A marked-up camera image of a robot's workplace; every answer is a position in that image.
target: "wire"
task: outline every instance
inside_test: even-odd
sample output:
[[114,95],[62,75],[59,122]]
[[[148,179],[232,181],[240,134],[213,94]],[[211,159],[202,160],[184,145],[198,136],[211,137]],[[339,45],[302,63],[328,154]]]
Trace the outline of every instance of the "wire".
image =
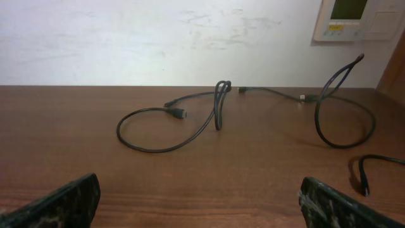
[[[338,70],[333,76],[332,78],[329,79],[329,81],[325,84],[325,86],[323,87],[320,95],[316,95],[316,94],[307,94],[307,95],[301,95],[299,98],[278,92],[278,91],[274,91],[273,89],[269,89],[269,88],[265,88],[265,87],[240,87],[238,88],[239,93],[243,93],[246,92],[248,90],[264,90],[264,91],[269,91],[278,95],[281,95],[285,98],[289,98],[291,100],[294,101],[298,101],[298,102],[305,102],[305,103],[311,103],[311,102],[315,102],[316,101],[316,106],[315,106],[315,127],[316,127],[316,131],[318,133],[318,135],[321,137],[321,139],[327,143],[329,146],[333,147],[333,148],[338,148],[338,149],[347,149],[347,148],[353,148],[355,146],[358,146],[364,142],[366,142],[374,133],[375,130],[375,126],[376,126],[376,119],[374,117],[374,115],[372,114],[372,112],[367,109],[366,107],[364,107],[363,105],[352,101],[350,99],[346,99],[346,98],[340,98],[337,96],[333,96],[333,94],[339,89],[340,85],[342,85],[343,81],[345,81],[346,77],[349,75],[350,71],[353,69],[353,67],[359,63],[362,59],[364,58],[364,54],[359,55],[356,60],[354,60],[352,63],[346,65],[345,67],[341,68],[340,70]],[[327,89],[329,88],[330,84],[345,70],[346,73],[343,76],[342,80],[340,80],[340,82],[337,84],[337,86],[328,94],[325,94]],[[321,131],[321,127],[320,127],[320,123],[319,123],[319,111],[321,108],[321,103],[324,99],[326,98],[334,98],[334,99],[339,99],[341,101],[345,101],[348,102],[350,104],[356,105],[358,107],[360,107],[361,109],[363,109],[365,112],[367,112],[369,114],[369,116],[371,117],[371,129],[370,131],[367,133],[367,135],[360,139],[359,141],[352,143],[352,144],[346,144],[346,145],[339,145],[339,144],[335,144],[330,142],[322,133]]]
[[384,161],[388,161],[388,162],[395,162],[398,164],[405,165],[404,160],[400,160],[397,158],[390,158],[390,157],[381,156],[381,155],[364,155],[364,156],[362,156],[359,160],[359,171],[360,171],[361,188],[363,191],[363,195],[366,197],[368,197],[370,195],[370,187],[368,186],[367,176],[365,173],[365,168],[363,166],[363,163],[364,163],[365,159],[367,159],[367,158],[380,159],[380,160],[384,160]]
[[[167,102],[165,104],[165,108],[144,108],[141,110],[137,110],[134,112],[129,113],[128,115],[124,116],[119,122],[118,125],[116,126],[116,135],[118,136],[118,139],[123,143],[124,145],[128,146],[129,148],[136,149],[137,151],[142,151],[146,153],[166,153],[169,151],[173,151],[175,149],[181,148],[182,146],[185,146],[187,143],[193,141],[201,132],[207,127],[211,119],[214,117],[215,118],[215,128],[217,130],[221,130],[222,128],[222,107],[223,107],[223,101],[225,100],[225,96],[227,95],[227,92],[231,91],[231,82],[230,81],[219,81],[216,86],[215,86],[215,91],[214,92],[202,92],[198,94],[191,94],[188,96],[184,96],[178,99],[174,99],[173,101]],[[174,117],[177,118],[185,118],[186,114],[184,113],[184,110],[174,108],[171,109],[170,107],[174,105],[175,103],[187,99],[187,98],[194,98],[197,96],[202,96],[202,95],[207,95],[207,94],[214,94],[214,108],[212,112],[209,114],[207,120],[203,123],[201,128],[190,138],[185,140],[184,142],[181,142],[180,144],[176,146],[172,146],[170,148],[165,148],[165,149],[146,149],[146,148],[141,148],[140,146],[135,146],[133,144],[130,144],[127,142],[122,136],[121,136],[121,125],[122,123],[129,117],[144,112],[144,111],[165,111],[167,113],[172,114]]]

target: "wall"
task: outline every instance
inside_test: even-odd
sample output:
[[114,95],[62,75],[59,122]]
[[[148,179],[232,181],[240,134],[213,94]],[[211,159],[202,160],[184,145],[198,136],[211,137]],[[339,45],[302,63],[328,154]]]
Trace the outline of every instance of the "wall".
[[311,42],[321,0],[0,0],[0,84],[376,87],[399,39]]

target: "cord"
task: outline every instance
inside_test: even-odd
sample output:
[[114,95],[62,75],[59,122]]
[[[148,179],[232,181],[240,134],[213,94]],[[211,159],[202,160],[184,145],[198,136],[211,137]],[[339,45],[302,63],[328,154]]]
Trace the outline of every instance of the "cord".
[[388,162],[395,162],[398,164],[405,165],[404,160],[400,160],[397,158],[389,158],[389,157],[381,156],[381,155],[364,155],[364,156],[362,156],[359,160],[359,171],[360,171],[361,188],[363,190],[363,195],[366,197],[368,197],[370,195],[370,187],[368,186],[367,176],[365,173],[365,168],[363,166],[363,163],[364,163],[365,159],[367,159],[367,158],[380,159],[380,160],[384,160],[384,161],[388,161]]
[[[352,101],[352,100],[350,100],[350,99],[340,98],[340,97],[337,97],[337,96],[333,96],[333,94],[338,90],[338,88],[340,87],[340,85],[342,85],[343,81],[345,81],[346,77],[349,75],[349,73],[350,73],[350,71],[353,69],[353,67],[354,67],[357,63],[359,63],[363,58],[364,58],[364,54],[360,54],[360,55],[356,58],[356,60],[354,60],[352,63],[350,63],[350,64],[346,65],[345,67],[341,68],[340,70],[338,70],[338,71],[332,76],[332,78],[330,78],[329,81],[325,84],[325,86],[323,87],[323,89],[322,89],[320,95],[307,94],[307,95],[301,95],[301,96],[299,96],[299,98],[297,98],[297,97],[293,97],[293,96],[290,96],[290,95],[287,95],[287,94],[284,94],[284,93],[281,93],[281,92],[278,92],[278,91],[274,91],[273,89],[269,89],[269,88],[265,88],[265,87],[240,87],[240,88],[238,88],[238,92],[239,92],[239,93],[244,93],[244,92],[246,92],[246,91],[248,91],[248,90],[264,90],[264,91],[269,91],[269,92],[272,92],[272,93],[281,95],[281,96],[283,96],[283,97],[285,97],[285,98],[288,98],[288,99],[291,99],[291,100],[294,100],[294,101],[298,101],[298,102],[312,103],[312,102],[315,102],[315,101],[316,101],[316,107],[315,107],[315,127],[316,127],[316,131],[317,131],[318,135],[321,137],[321,139],[322,139],[325,143],[327,143],[329,146],[331,146],[331,147],[333,147],[333,148],[338,148],[338,149],[353,148],[353,147],[355,147],[355,146],[358,146],[358,145],[360,145],[360,144],[366,142],[366,141],[371,137],[371,135],[373,135],[374,130],[375,130],[375,126],[376,126],[376,119],[375,119],[374,115],[372,114],[372,112],[371,112],[369,109],[367,109],[366,107],[364,107],[363,105],[361,105],[361,104],[359,104],[359,103],[357,103],[357,102],[355,102],[355,101]],[[328,94],[325,94],[325,93],[326,93],[326,90],[329,88],[330,84],[331,84],[342,72],[344,72],[345,70],[347,70],[347,71],[346,71],[345,75],[343,76],[342,80],[340,80],[340,82],[337,84],[337,86],[336,86],[331,92],[329,92]],[[356,105],[356,106],[360,107],[361,109],[363,109],[364,111],[366,111],[366,112],[370,115],[370,117],[371,117],[371,129],[370,129],[370,131],[367,133],[367,135],[366,135],[364,138],[360,139],[358,142],[355,142],[355,143],[352,143],[352,144],[339,145],[339,144],[335,144],[335,143],[330,142],[330,141],[323,135],[323,133],[322,133],[322,131],[321,131],[320,123],[319,123],[319,111],[320,111],[320,108],[321,108],[321,103],[322,103],[322,101],[323,101],[324,99],[326,99],[326,98],[339,99],[339,100],[341,100],[341,101],[345,101],[345,102],[348,102],[348,103],[350,103],[350,104]]]
[[[124,116],[119,122],[118,125],[116,126],[116,135],[118,136],[118,139],[121,141],[121,143],[123,143],[124,145],[128,146],[129,148],[132,149],[136,149],[137,151],[142,151],[142,152],[146,152],[146,153],[166,153],[169,151],[173,151],[175,149],[181,148],[182,146],[186,145],[187,143],[193,141],[199,134],[201,134],[201,132],[207,127],[207,125],[209,124],[209,121],[211,121],[211,119],[214,117],[215,118],[215,128],[217,130],[221,130],[222,129],[222,107],[223,107],[223,101],[225,100],[225,96],[227,95],[227,92],[231,91],[231,82],[230,81],[219,81],[216,86],[215,86],[215,91],[214,92],[202,92],[202,93],[198,93],[198,94],[191,94],[191,95],[187,95],[178,99],[174,99],[173,101],[167,102],[165,104],[165,108],[144,108],[141,110],[137,110],[137,111],[133,111],[131,113],[129,113],[128,115]],[[177,102],[187,99],[187,98],[194,98],[197,96],[202,96],[202,95],[207,95],[207,94],[214,94],[214,108],[212,110],[212,112],[209,114],[207,120],[203,123],[203,125],[201,126],[201,128],[190,138],[188,138],[187,140],[185,140],[184,142],[176,145],[176,146],[172,146],[170,148],[165,148],[165,149],[146,149],[146,148],[141,148],[140,146],[135,146],[133,144],[130,144],[129,142],[127,142],[122,136],[121,136],[121,125],[122,123],[129,117],[144,112],[144,111],[165,111],[171,115],[173,115],[176,118],[180,118],[183,119],[187,116],[187,113],[183,110],[183,109],[179,109],[179,108],[170,108],[171,106],[173,106],[174,104],[176,104]]]

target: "display screen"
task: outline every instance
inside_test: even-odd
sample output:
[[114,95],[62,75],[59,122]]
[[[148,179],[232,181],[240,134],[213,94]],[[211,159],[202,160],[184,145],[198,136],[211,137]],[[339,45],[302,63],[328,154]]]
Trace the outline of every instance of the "display screen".
[[367,0],[336,0],[330,19],[360,20]]

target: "wooden surface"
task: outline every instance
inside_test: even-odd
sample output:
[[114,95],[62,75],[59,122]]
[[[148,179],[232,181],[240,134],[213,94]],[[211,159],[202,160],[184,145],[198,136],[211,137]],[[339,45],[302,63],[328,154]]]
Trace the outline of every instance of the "wooden surface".
[[[116,138],[127,113],[211,87],[0,87],[0,208],[15,210],[89,172],[101,185],[92,227],[305,227],[298,191],[313,176],[384,215],[405,223],[405,167],[367,160],[371,197],[358,193],[357,159],[373,153],[405,159],[405,109],[372,89],[338,94],[369,107],[372,138],[353,149],[329,148],[318,137],[315,104],[268,92],[233,89],[214,123],[194,141],[151,155]],[[293,95],[319,89],[279,89]],[[165,113],[131,118],[123,135],[143,147],[182,142],[205,121],[213,97]],[[325,135],[349,143],[370,127],[361,110],[337,100],[322,105]]]
[[405,106],[405,31],[378,83],[377,91]]

